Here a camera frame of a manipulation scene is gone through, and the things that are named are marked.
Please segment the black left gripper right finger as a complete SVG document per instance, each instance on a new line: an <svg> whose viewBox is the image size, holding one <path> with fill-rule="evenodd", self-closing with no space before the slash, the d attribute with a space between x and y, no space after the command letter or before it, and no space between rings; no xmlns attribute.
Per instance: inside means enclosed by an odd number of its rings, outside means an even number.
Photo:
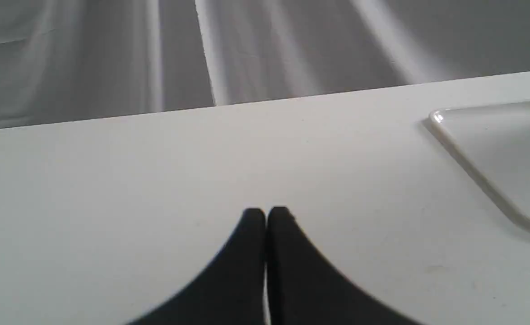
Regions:
<svg viewBox="0 0 530 325"><path fill-rule="evenodd" d="M325 259L285 206L267 222L267 296L274 325L413 325Z"/></svg>

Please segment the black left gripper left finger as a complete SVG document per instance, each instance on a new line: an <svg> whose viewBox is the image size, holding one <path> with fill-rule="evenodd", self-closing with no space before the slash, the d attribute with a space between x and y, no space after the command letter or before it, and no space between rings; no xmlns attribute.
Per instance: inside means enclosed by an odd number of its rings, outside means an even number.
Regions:
<svg viewBox="0 0 530 325"><path fill-rule="evenodd" d="M244 210L207 267L134 325L263 325L266 217Z"/></svg>

